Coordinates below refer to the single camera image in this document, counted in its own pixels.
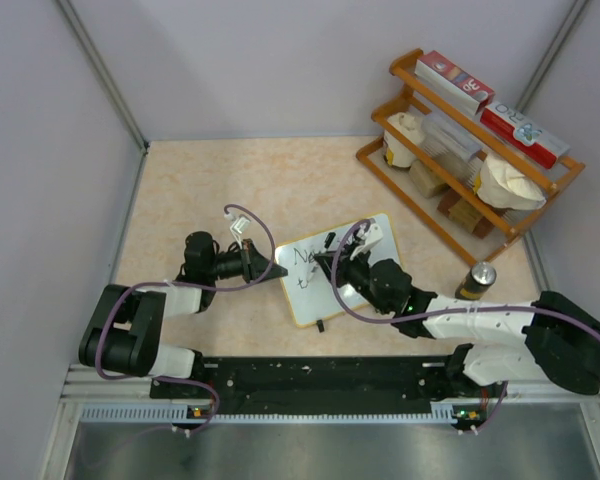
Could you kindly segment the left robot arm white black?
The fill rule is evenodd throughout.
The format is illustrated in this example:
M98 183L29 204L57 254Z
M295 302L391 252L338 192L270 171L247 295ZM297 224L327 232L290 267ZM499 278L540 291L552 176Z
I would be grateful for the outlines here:
M250 239L222 251L210 233L193 232L185 239L184 263L173 282L104 288L80 342L79 361L107 376L172 377L183 395L196 396L207 382L205 370L196 366L201 354L162 343L163 322L208 310L218 280L240 277L249 284L287 275Z

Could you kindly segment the black white marker pen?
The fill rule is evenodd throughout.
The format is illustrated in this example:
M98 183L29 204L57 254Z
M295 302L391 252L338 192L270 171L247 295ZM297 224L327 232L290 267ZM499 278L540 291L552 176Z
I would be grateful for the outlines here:
M322 248L318 250L318 253L326 252L329 249L329 247L331 246L331 244L333 243L335 237L336 237L336 233L334 231L329 232L325 237ZM310 255L310 259L311 259L311 262L308 267L308 271L305 275L306 283L309 283L312 280L312 278L314 277L314 275L316 274L316 272L320 269L320 265L317 262L317 260L315 259L315 253L312 253Z

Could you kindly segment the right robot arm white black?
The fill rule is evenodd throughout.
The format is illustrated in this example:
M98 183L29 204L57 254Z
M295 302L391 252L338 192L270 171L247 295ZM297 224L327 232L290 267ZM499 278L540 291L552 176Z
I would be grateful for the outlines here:
M600 391L600 321L566 296L544 291L521 304L489 304L421 290L392 259L368 254L315 255L333 290L350 286L387 322L410 338L459 339L446 380L467 396L497 382L548 380L580 395Z

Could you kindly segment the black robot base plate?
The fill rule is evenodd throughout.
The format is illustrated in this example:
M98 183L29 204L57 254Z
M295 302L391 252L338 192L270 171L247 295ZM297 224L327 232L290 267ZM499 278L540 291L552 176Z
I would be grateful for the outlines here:
M216 390L219 412L239 414L428 413L482 388L446 370L447 356L206 357L194 379Z

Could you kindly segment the white board yellow frame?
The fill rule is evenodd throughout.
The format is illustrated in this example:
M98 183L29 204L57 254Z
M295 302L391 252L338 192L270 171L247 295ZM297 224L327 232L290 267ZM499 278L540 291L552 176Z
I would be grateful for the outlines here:
M402 267L402 259L398 252L390 216L386 212L378 212L368 218L377 223L383 232L383 239L370 251L369 263L373 265L377 261L390 258ZM342 235L356 221L358 219L317 231L295 241L283 243L276 248L275 262L288 270L288 275L282 278L281 282L297 327L308 327L319 319L329 320L345 313L334 298L330 280L326 278L321 269L316 272L309 283L306 283L305 275L311 262L310 255L318 253L326 235L331 231L336 233L336 237L329 247L330 250L335 250ZM338 291L344 303L352 310L368 305L368 302L355 293L351 286L344 286Z

